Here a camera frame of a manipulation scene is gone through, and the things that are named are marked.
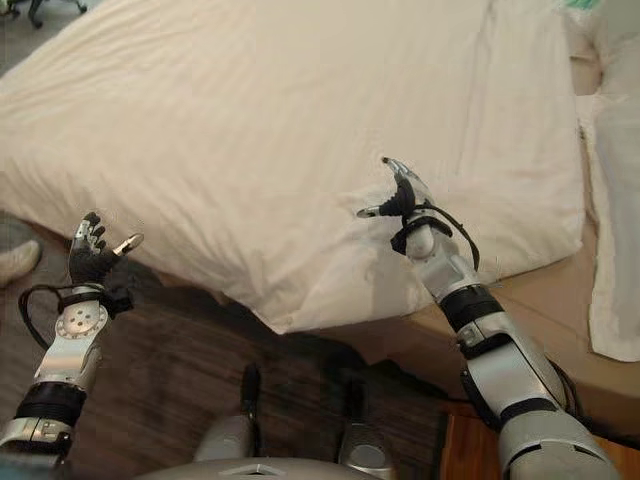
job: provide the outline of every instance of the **office chair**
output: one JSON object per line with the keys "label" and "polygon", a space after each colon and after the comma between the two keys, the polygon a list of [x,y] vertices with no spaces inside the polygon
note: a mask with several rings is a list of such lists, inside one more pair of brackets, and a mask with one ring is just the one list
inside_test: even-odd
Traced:
{"label": "office chair", "polygon": [[[18,15],[20,15],[20,10],[17,9],[16,5],[18,3],[23,3],[26,2],[27,0],[9,0],[9,13],[15,18]],[[78,11],[80,12],[80,14],[83,14],[84,12],[87,11],[87,6],[82,3],[80,0],[64,0],[66,2],[72,2],[75,3],[76,6],[78,7]],[[33,28],[41,28],[42,27],[42,22],[40,20],[38,20],[36,18],[36,13],[38,11],[38,9],[40,8],[40,5],[42,5],[43,0],[31,0],[31,6],[29,7],[29,20],[31,21],[31,25],[33,25]]]}

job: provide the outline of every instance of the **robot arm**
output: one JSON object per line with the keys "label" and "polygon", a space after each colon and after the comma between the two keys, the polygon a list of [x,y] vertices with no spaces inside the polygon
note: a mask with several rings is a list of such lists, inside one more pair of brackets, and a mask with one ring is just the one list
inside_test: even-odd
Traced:
{"label": "robot arm", "polygon": [[[479,416],[500,431],[500,461],[508,478],[618,478],[587,429],[565,412],[562,379],[459,255],[451,229],[438,218],[429,189],[397,160],[383,159],[394,173],[396,195],[361,218],[401,216],[394,250],[413,263],[443,311],[466,359],[461,379]],[[462,226],[455,223],[466,235]],[[471,242],[474,263],[477,249]]]}
{"label": "robot arm", "polygon": [[[116,297],[102,283],[120,258],[142,242],[143,236],[133,235],[116,249],[103,251],[105,242],[99,238],[105,229],[98,226],[99,222],[100,218],[90,213],[74,236],[69,255],[74,285],[71,295],[60,301],[53,344],[47,345],[27,322],[46,353],[15,417],[0,436],[0,460],[4,465],[48,472],[64,463],[101,360],[100,334],[111,318],[131,308],[128,296]],[[26,321],[27,299],[28,296],[21,297]]]}

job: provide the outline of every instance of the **white bedsheet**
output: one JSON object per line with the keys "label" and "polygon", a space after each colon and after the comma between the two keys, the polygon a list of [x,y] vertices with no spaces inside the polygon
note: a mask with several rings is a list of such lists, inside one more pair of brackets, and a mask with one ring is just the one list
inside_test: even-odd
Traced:
{"label": "white bedsheet", "polygon": [[589,309],[591,346],[624,362],[640,361],[640,95],[613,101],[578,98],[598,215],[598,256]]}
{"label": "white bedsheet", "polygon": [[354,218],[392,193],[382,155],[465,224],[484,280],[546,265],[583,220],[553,5],[106,1],[0,80],[2,206],[65,235],[97,209],[277,332],[430,301],[399,221]]}

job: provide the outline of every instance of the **black wire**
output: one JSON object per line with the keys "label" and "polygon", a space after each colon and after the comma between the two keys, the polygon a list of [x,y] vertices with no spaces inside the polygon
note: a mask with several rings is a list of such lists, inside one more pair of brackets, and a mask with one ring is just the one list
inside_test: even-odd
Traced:
{"label": "black wire", "polygon": [[471,255],[473,256],[473,269],[477,272],[478,267],[480,266],[480,250],[478,250],[478,246],[475,244],[475,242],[471,238],[471,235],[469,235],[469,233],[467,233],[467,231],[464,229],[462,224],[459,223],[455,218],[453,218],[452,215],[447,213],[445,210],[439,207],[436,207],[435,205],[432,205],[430,203],[425,203],[423,205],[419,205],[416,207],[416,209],[423,209],[423,208],[433,210],[434,212],[438,212],[440,215],[446,218],[449,221],[449,223],[451,223],[451,225],[453,225],[456,228],[456,230],[460,232],[460,235],[462,235],[467,242],[469,242],[469,247],[471,248]]}
{"label": "black wire", "polygon": [[27,327],[27,330],[29,330],[29,333],[31,334],[33,339],[36,341],[38,345],[40,345],[40,347],[43,350],[48,350],[50,345],[42,337],[38,329],[33,325],[33,322],[31,321],[31,316],[29,315],[29,297],[31,297],[32,293],[38,292],[38,291],[48,291],[50,293],[53,293],[58,298],[58,313],[62,313],[60,309],[60,303],[62,302],[62,295],[60,295],[60,290],[69,290],[71,288],[82,287],[82,286],[88,286],[88,285],[84,283],[74,283],[71,285],[59,285],[59,286],[34,285],[33,287],[22,292],[20,294],[20,297],[18,297],[18,309],[20,310],[20,316],[22,317],[22,321],[24,322],[24,325]]}
{"label": "black wire", "polygon": [[576,384],[571,380],[567,372],[565,372],[560,365],[558,365],[553,360],[549,360],[549,363],[554,368],[560,380],[562,381],[563,388],[568,388],[571,392],[571,397],[573,400],[573,416],[576,417],[578,421],[582,421],[584,419],[584,409],[582,408],[582,403],[580,402],[580,397],[578,396],[578,390],[576,388]]}

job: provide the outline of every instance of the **sneaker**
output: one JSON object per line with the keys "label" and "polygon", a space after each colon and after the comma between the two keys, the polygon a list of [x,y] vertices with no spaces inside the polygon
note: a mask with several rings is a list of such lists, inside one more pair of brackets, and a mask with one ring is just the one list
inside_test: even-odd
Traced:
{"label": "sneaker", "polygon": [[35,268],[42,249],[35,240],[29,240],[19,247],[0,253],[0,288],[6,287]]}

